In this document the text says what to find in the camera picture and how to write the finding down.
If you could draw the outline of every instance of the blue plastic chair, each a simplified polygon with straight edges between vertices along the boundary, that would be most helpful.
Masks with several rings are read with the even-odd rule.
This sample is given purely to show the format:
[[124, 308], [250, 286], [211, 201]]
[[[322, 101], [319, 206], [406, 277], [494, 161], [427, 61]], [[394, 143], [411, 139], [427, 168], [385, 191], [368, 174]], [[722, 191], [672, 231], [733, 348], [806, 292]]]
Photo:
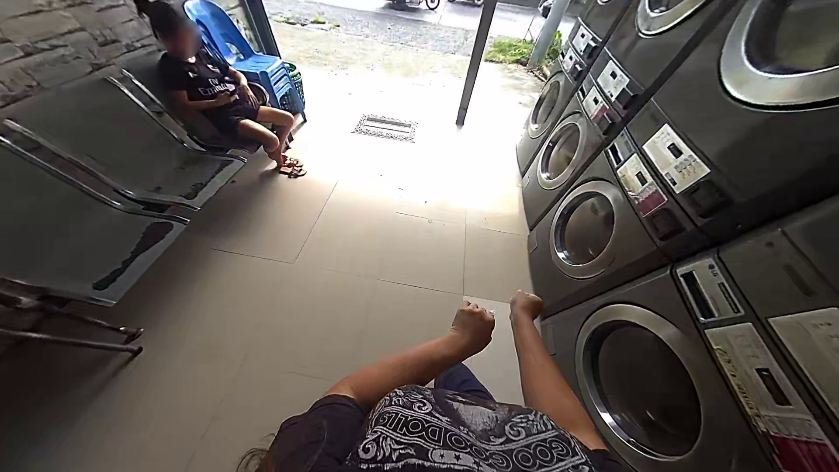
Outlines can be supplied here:
[[207, 49], [226, 60], [249, 81], [260, 83], [268, 92], [272, 107], [280, 108], [279, 99], [289, 94], [292, 109], [288, 111], [300, 113], [303, 121], [306, 120], [303, 100], [282, 59], [254, 51], [233, 20], [213, 2], [189, 0], [184, 3], [184, 11], [198, 25]]

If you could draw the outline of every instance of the wall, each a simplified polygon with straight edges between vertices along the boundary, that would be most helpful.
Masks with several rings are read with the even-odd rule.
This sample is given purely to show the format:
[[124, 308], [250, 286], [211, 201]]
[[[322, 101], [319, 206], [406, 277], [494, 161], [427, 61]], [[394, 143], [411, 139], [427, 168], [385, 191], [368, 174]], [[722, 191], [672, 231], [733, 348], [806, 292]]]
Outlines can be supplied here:
[[131, 0], [0, 0], [0, 107], [154, 44]]

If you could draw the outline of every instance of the floor drain grate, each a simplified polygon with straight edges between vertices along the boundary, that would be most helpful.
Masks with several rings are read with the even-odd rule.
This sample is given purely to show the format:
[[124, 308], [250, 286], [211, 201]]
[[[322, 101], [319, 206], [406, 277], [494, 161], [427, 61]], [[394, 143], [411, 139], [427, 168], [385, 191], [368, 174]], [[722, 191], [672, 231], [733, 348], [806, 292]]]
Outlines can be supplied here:
[[358, 120], [358, 124], [352, 132], [413, 143], [416, 128], [417, 122], [415, 121], [404, 121], [378, 115], [362, 115], [362, 119]]

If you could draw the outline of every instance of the tiled floor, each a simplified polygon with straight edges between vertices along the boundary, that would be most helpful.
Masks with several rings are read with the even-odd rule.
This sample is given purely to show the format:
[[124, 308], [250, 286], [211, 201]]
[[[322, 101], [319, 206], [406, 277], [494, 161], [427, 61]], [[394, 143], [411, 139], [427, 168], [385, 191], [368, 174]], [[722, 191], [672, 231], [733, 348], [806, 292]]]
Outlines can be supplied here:
[[[342, 376], [445, 333], [464, 299], [497, 313], [468, 364], [521, 401], [504, 301], [529, 289], [513, 158], [529, 95], [485, 64], [458, 129], [459, 87], [381, 78], [307, 71], [293, 154], [310, 174], [251, 159], [118, 305], [87, 308], [146, 328], [136, 359], [0, 356], [0, 469], [233, 471]], [[419, 121], [417, 142], [349, 134], [362, 113]]]

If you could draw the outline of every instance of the hand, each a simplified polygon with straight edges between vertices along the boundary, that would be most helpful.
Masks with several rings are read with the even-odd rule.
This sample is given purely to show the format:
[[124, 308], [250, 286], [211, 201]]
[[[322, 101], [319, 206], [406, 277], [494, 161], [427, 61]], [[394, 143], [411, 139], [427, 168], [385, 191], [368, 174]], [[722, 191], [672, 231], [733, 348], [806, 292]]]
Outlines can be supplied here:
[[455, 321], [451, 322], [449, 335], [457, 339], [466, 358], [481, 352], [492, 341], [495, 317], [476, 303], [463, 302]]
[[510, 298], [510, 321], [519, 317], [533, 322], [545, 309], [545, 302], [538, 296], [524, 290], [516, 292], [516, 296]]
[[238, 93], [231, 93], [229, 95], [226, 93], [219, 93], [216, 95], [216, 98], [213, 99], [213, 103], [215, 103], [217, 107], [220, 107], [222, 105], [227, 105], [228, 103], [233, 103], [237, 98], [239, 98]]
[[253, 95], [253, 90], [251, 90], [251, 87], [248, 87], [248, 84], [242, 84], [242, 86], [239, 87], [239, 91], [242, 93], [242, 98], [245, 102], [250, 103], [252, 107], [259, 110], [259, 100], [257, 100], [256, 95]]

